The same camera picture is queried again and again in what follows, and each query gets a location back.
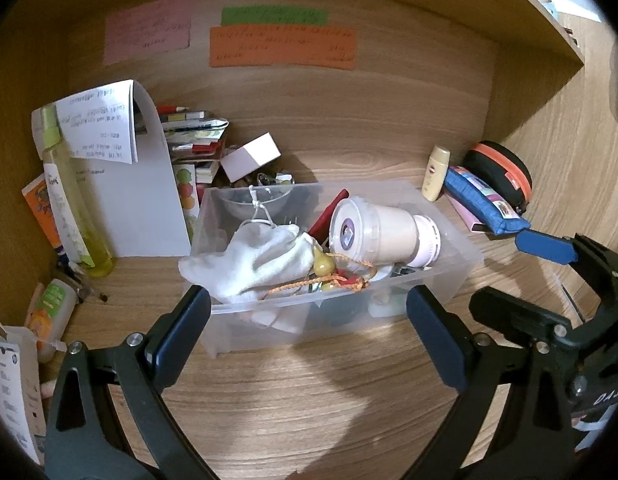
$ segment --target yellow bead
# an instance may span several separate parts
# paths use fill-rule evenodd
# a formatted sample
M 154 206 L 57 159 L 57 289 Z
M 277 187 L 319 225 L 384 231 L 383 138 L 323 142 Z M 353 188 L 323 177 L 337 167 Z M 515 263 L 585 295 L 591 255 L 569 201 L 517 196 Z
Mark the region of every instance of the yellow bead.
M 336 270 L 336 262 L 317 247 L 313 248 L 313 273 L 319 278 L 329 276 Z
M 327 292 L 328 290 L 333 290 L 338 285 L 334 285 L 332 282 L 322 282 L 320 285 L 321 292 Z

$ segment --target round purple sticker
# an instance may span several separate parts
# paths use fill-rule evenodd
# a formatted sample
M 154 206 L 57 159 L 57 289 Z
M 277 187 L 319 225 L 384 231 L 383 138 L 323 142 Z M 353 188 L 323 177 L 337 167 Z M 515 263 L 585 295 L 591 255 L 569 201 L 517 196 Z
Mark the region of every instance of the round purple sticker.
M 345 218 L 340 228 L 340 245 L 345 251 L 348 251 L 356 237 L 356 229 L 351 218 Z

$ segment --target blue pencil case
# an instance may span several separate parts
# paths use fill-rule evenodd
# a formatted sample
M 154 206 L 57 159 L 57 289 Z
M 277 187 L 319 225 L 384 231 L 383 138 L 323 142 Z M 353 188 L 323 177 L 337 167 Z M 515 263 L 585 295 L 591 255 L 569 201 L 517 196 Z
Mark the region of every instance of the blue pencil case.
M 496 236 L 515 234 L 531 227 L 498 193 L 465 168 L 449 167 L 445 187 Z

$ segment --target white cloth pouch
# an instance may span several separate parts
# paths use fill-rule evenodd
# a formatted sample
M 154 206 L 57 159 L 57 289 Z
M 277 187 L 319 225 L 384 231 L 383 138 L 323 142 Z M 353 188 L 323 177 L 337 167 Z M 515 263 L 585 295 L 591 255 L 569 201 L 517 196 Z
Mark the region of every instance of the white cloth pouch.
M 187 256 L 178 267 L 185 280 L 205 287 L 221 303 L 246 303 L 261 300 L 276 286 L 304 279 L 313 266 L 314 243 L 297 225 L 252 221 L 238 228 L 223 253 Z

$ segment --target metal screw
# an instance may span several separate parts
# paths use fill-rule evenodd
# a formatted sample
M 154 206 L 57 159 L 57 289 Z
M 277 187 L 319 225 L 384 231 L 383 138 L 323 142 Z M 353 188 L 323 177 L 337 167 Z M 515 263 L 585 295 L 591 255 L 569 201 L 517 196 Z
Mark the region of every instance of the metal screw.
M 586 390 L 586 377 L 578 375 L 571 383 L 571 391 L 576 397 L 581 396 Z
M 67 347 L 67 351 L 71 355 L 75 355 L 83 349 L 83 344 L 80 341 L 74 341 Z
M 564 337 L 567 335 L 567 327 L 564 325 L 556 325 L 553 327 L 553 333 L 558 337 Z
M 477 333 L 475 336 L 473 336 L 473 340 L 479 346 L 489 346 L 491 344 L 491 338 L 489 337 L 489 334 L 486 334 L 484 332 Z
M 145 337 L 140 332 L 134 332 L 127 336 L 127 344 L 129 346 L 138 346 L 142 343 Z
M 549 345 L 547 345 L 547 343 L 545 343 L 544 341 L 538 341 L 535 344 L 535 349 L 540 352 L 541 354 L 548 354 L 549 353 Z

